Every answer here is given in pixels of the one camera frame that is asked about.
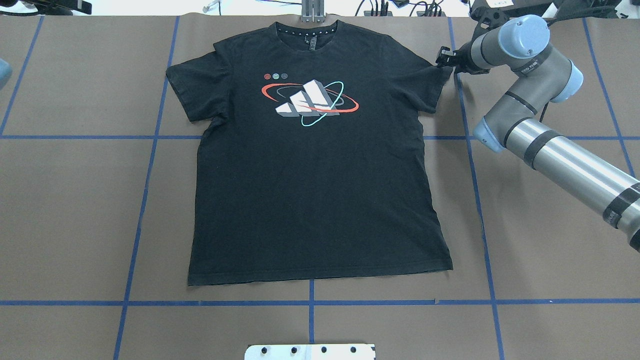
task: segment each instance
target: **graphic print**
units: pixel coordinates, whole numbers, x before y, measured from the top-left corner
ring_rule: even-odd
[[[339,91],[329,88],[332,85],[339,85]],[[304,85],[279,83],[263,86],[262,94],[278,102],[273,96],[269,95],[269,90],[272,88],[275,89],[272,90],[272,93],[275,91],[275,93],[283,99],[289,100],[289,102],[278,105],[275,108],[276,112],[282,117],[300,117],[300,124],[302,126],[313,126],[326,116],[352,113],[360,107],[354,99],[344,95],[344,83],[341,81],[334,81],[326,86],[318,80],[311,80]],[[345,105],[345,99],[352,102],[353,105],[350,108],[337,109],[337,106]],[[318,117],[318,119],[308,123],[308,121],[305,122],[305,117]]]

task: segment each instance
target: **t-shirt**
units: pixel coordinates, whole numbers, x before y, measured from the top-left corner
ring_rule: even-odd
[[[198,148],[188,284],[452,269],[418,111],[451,68],[336,21],[268,28],[167,69]]]

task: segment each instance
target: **blue cap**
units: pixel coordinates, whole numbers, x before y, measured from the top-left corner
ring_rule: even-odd
[[[569,81],[566,82],[564,89],[555,98],[551,99],[551,102],[563,102],[578,92],[582,86],[584,76],[582,72],[571,62],[571,75],[569,75]]]
[[[6,85],[6,82],[9,81],[11,77],[11,66],[9,64],[0,59],[0,90]]]
[[[551,37],[547,22],[537,15],[511,19],[500,27],[498,44],[510,57],[528,59],[540,54]]]
[[[494,152],[504,150],[504,146],[495,138],[495,135],[491,132],[491,129],[489,129],[489,125],[486,124],[484,117],[482,121],[480,121],[480,124],[474,129],[474,137]]]

